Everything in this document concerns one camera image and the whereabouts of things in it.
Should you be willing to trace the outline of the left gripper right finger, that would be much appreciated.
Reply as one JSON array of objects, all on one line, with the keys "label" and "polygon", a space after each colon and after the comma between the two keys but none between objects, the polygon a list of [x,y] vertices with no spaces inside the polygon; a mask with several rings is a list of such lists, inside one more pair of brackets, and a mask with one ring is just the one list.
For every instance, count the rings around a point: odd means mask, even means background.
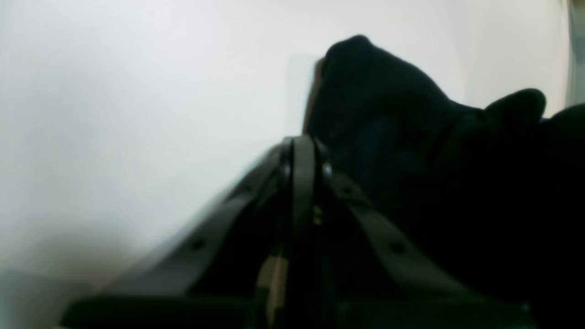
[{"label": "left gripper right finger", "polygon": [[533,329],[519,304],[455,280],[380,214],[326,147],[292,139],[292,326],[306,329]]}]

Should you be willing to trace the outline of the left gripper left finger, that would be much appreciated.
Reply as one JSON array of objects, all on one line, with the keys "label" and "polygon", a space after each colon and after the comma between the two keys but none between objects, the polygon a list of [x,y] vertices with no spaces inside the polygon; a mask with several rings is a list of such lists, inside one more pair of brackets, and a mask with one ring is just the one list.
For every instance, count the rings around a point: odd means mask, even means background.
[{"label": "left gripper left finger", "polygon": [[293,138],[285,138],[162,258],[69,305],[61,329],[265,329],[262,264],[286,229]]}]

